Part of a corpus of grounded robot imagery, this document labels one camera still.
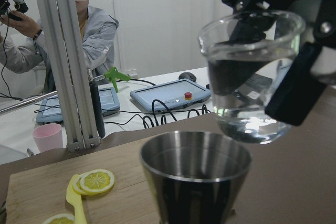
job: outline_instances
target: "wooden cutting board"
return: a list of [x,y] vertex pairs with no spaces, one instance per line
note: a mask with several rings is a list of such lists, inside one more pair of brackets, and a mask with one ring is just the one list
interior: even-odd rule
[[7,194],[7,224],[39,224],[59,214],[74,214],[66,202],[73,174],[110,170],[116,177],[111,191],[82,196],[88,224],[159,223],[152,195],[140,164],[140,148],[149,138],[13,174]]

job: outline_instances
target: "brown table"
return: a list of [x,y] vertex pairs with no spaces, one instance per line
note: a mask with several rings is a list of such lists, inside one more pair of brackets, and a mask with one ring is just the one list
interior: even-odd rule
[[[336,223],[336,90],[327,88],[300,127],[271,144],[245,144],[254,160],[228,223]],[[174,130],[221,133],[214,114],[154,127],[116,132],[100,146],[69,153],[47,151],[0,165],[0,202],[11,174]]]

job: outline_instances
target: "metal cup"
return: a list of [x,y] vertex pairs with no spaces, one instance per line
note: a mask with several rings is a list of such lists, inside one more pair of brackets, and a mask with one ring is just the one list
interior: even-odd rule
[[162,224],[222,224],[251,155],[219,134],[175,131],[147,141],[140,160]]

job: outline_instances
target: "camera rig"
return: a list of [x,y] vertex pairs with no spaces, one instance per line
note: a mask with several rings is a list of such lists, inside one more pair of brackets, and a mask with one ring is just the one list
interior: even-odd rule
[[[21,13],[25,13],[28,11],[28,6],[26,5],[24,0],[13,0],[13,1],[15,3],[14,7],[17,11]],[[9,0],[0,0],[0,15],[7,14],[9,18],[20,21],[21,18],[10,13],[11,11],[10,5],[11,4]]]

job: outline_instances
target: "yellow spatula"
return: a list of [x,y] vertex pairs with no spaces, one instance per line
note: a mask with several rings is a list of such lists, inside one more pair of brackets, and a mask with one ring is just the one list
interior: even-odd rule
[[87,224],[82,204],[82,196],[76,193],[72,187],[78,174],[73,175],[67,188],[67,202],[75,208],[75,224]]

